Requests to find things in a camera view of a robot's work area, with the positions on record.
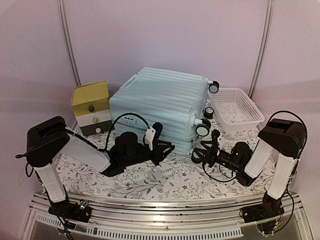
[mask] floral pattern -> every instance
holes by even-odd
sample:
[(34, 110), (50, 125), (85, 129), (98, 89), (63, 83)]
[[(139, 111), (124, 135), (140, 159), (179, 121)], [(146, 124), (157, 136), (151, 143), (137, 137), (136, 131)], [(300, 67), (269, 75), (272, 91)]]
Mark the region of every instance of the floral pattern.
[[(221, 125), (211, 120), (211, 129), (221, 132), (220, 147), (231, 151), (236, 142), (246, 142), (254, 149), (258, 141), (258, 129), (235, 133), (226, 133)], [(107, 133), (87, 137), (92, 143), (103, 148)], [(114, 144), (116, 134), (112, 131), (109, 148)], [(197, 139), (195, 147), (201, 140), (210, 139), (210, 135)], [(57, 164), (59, 177), (69, 192), (104, 198), (140, 199), (152, 201), (185, 201), (202, 199), (222, 199), (262, 193), (271, 183), (275, 170), (275, 161), (271, 158), (258, 179), (245, 187), (233, 180), (221, 183), (211, 180), (200, 164), (194, 164), (190, 156), (171, 153), (154, 166), (151, 161), (127, 167), (125, 172), (114, 177), (106, 177), (92, 167), (68, 156), (62, 155)], [(219, 165), (206, 169), (216, 179), (227, 180), (219, 171)], [(231, 172), (221, 166), (223, 174), (231, 177)]]

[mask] yellow lid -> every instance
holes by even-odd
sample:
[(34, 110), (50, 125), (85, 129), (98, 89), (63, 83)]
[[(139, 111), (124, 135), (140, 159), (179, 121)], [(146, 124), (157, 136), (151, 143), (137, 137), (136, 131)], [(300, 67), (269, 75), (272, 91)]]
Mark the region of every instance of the yellow lid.
[(109, 97), (107, 81), (77, 86), (73, 90), (71, 106), (93, 102)]

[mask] black wheel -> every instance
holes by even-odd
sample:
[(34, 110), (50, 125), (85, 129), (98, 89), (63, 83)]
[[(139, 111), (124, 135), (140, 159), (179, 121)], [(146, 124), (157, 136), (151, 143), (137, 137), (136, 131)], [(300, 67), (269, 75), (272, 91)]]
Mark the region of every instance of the black wheel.
[(207, 136), (209, 134), (209, 130), (210, 130), (210, 127), (208, 127), (205, 123), (200, 123), (195, 128), (196, 134), (198, 134), (201, 137)]
[(201, 120), (209, 129), (211, 128), (211, 122), (208, 119), (202, 118)]
[(200, 164), (201, 163), (201, 157), (193, 150), (192, 155), (191, 155), (191, 161), (194, 164)]
[(219, 83), (217, 81), (213, 81), (213, 83), (209, 85), (209, 91), (212, 94), (216, 94), (219, 91)]
[(205, 109), (204, 109), (204, 114), (203, 116), (206, 118), (206, 119), (212, 119), (214, 117), (214, 112), (215, 110), (210, 107), (210, 106), (207, 106)]

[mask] perforated basket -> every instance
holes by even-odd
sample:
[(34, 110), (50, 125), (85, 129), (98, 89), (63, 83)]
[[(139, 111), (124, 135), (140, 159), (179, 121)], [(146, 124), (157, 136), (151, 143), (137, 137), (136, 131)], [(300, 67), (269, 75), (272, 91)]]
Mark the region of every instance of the perforated basket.
[(220, 88), (215, 94), (209, 92), (209, 96), (217, 120), (227, 133), (253, 130), (265, 120), (255, 103), (239, 88)]

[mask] small drawer box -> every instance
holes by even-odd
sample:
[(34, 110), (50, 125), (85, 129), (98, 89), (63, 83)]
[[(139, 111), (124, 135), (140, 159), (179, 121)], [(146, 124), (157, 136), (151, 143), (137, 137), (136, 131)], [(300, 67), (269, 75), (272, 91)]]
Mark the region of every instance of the small drawer box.
[(75, 87), (71, 106), (84, 136), (110, 129), (112, 121), (106, 81)]

